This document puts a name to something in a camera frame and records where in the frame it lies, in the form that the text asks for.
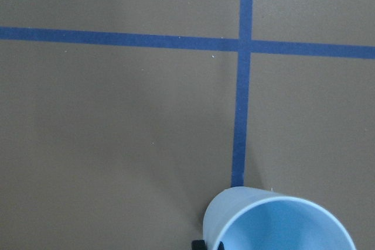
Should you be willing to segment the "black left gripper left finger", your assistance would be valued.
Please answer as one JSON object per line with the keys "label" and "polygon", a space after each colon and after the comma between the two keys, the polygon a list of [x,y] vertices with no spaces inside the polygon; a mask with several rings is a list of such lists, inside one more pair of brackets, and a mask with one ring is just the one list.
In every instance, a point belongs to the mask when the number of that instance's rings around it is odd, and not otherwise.
{"label": "black left gripper left finger", "polygon": [[191,242],[191,250],[206,250],[206,243],[204,240],[193,240]]}

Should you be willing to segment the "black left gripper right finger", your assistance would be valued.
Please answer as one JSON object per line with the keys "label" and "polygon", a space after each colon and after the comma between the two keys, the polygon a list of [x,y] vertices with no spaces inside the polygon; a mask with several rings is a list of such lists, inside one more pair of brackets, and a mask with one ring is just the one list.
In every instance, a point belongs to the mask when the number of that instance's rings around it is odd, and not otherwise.
{"label": "black left gripper right finger", "polygon": [[222,242],[219,243],[218,250],[225,250],[224,244]]}

